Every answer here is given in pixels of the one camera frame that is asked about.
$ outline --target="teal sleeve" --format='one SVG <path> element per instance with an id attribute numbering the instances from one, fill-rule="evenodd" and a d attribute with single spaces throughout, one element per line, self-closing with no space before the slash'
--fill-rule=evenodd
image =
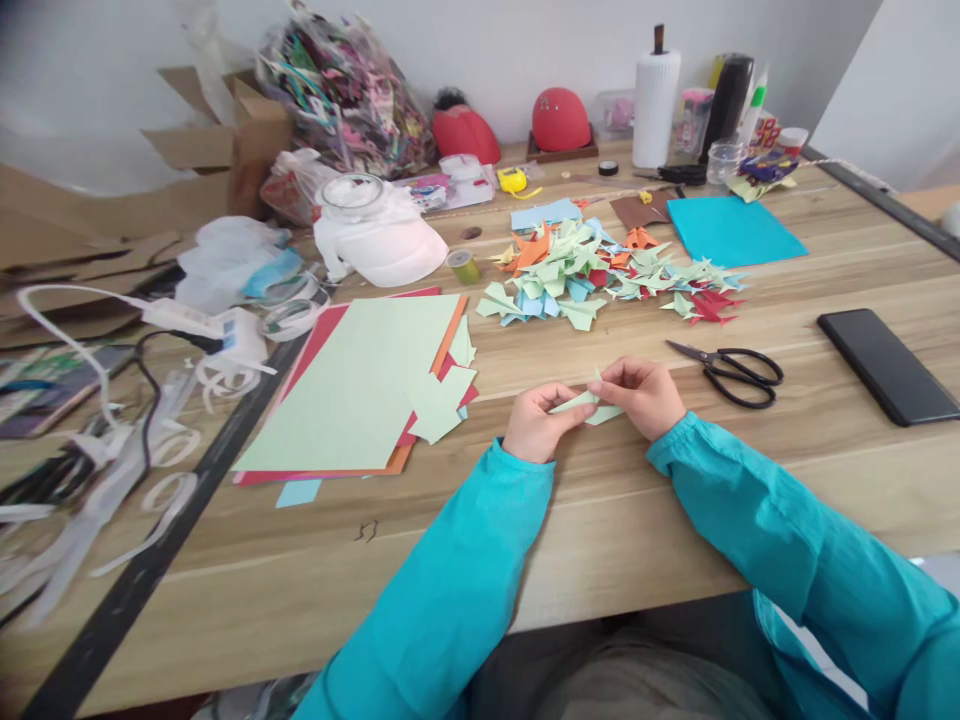
<path id="1" fill-rule="evenodd" d="M 750 584 L 810 628 L 879 717 L 960 707 L 956 598 L 790 473 L 688 413 L 647 457 L 700 533 Z"/>
<path id="2" fill-rule="evenodd" d="M 550 502 L 554 465 L 523 462 L 494 441 L 294 720 L 451 712 L 510 626 L 524 560 Z"/>

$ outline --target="thermos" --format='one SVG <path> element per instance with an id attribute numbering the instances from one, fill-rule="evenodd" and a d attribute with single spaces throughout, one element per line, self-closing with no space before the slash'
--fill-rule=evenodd
<path id="1" fill-rule="evenodd" d="M 707 121 L 707 130 L 703 135 L 701 165 L 707 164 L 707 151 L 716 140 L 736 136 L 752 74 L 753 58 L 748 55 L 730 55 L 723 64 L 717 80 L 717 90 L 713 95 L 710 120 Z"/>

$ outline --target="wall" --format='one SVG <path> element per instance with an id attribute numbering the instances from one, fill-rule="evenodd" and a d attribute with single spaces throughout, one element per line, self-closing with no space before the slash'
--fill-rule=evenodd
<path id="1" fill-rule="evenodd" d="M 177 0 L 180 3 L 193 0 Z M 525 139 L 536 96 L 551 85 L 588 107 L 603 89 L 630 87 L 637 56 L 666 24 L 683 55 L 681 86 L 705 83 L 712 57 L 739 50 L 771 63 L 767 107 L 814 127 L 880 0 L 312 0 L 336 16 L 369 19 L 425 97 L 465 90 L 503 142 Z M 218 5 L 222 32 L 256 48 L 282 22 L 280 0 Z M 4 18 L 0 57 L 0 160 L 58 182 L 119 193 L 167 182 L 139 128 L 192 117 L 153 73 L 189 63 L 168 3 L 21 0 Z M 56 154 L 48 152 L 56 149 Z"/>
<path id="2" fill-rule="evenodd" d="M 956 0 L 884 0 L 811 144 L 898 190 L 960 183 Z"/>

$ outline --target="tape measure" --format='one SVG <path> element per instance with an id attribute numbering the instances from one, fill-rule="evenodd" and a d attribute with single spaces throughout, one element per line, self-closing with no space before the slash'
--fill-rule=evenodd
<path id="1" fill-rule="evenodd" d="M 503 168 L 502 170 L 497 170 L 497 180 L 500 181 L 500 189 L 504 192 L 508 192 L 513 195 L 517 200 L 526 200 L 532 198 L 534 195 L 543 190 L 542 187 L 537 188 L 532 193 L 527 193 L 526 195 L 517 195 L 521 190 L 526 189 L 527 187 L 527 176 L 520 168 Z"/>

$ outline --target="scissors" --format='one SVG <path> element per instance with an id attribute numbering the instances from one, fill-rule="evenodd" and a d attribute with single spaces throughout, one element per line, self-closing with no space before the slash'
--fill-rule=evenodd
<path id="1" fill-rule="evenodd" d="M 687 357 L 703 363 L 703 374 L 707 376 L 707 379 L 713 383 L 713 386 L 719 390 L 725 398 L 732 400 L 737 405 L 752 408 L 753 410 L 763 410 L 764 408 L 770 407 L 777 401 L 777 393 L 774 392 L 773 386 L 779 385 L 783 382 L 783 370 L 781 370 L 780 366 L 766 355 L 758 353 L 756 350 L 747 350 L 746 348 L 721 348 L 715 353 L 705 353 L 702 350 L 697 350 L 689 345 L 675 343 L 672 340 L 667 340 L 667 344 L 670 345 L 670 347 L 672 347 L 674 350 L 682 352 Z M 731 355 L 749 355 L 750 357 L 756 358 L 773 370 L 776 377 L 764 377 L 763 375 L 754 372 L 743 363 L 738 362 L 731 357 Z M 724 370 L 723 368 L 715 367 L 714 363 L 719 360 L 722 360 L 727 365 L 736 368 L 740 372 L 731 372 L 730 370 Z M 750 400 L 744 400 L 743 398 L 737 397 L 723 386 L 723 384 L 720 382 L 720 379 L 717 377 L 718 375 L 721 377 L 730 378 L 731 380 L 736 380 L 737 382 L 742 382 L 744 385 L 750 385 L 752 387 L 759 388 L 767 394 L 767 399 L 763 402 L 751 402 Z"/>

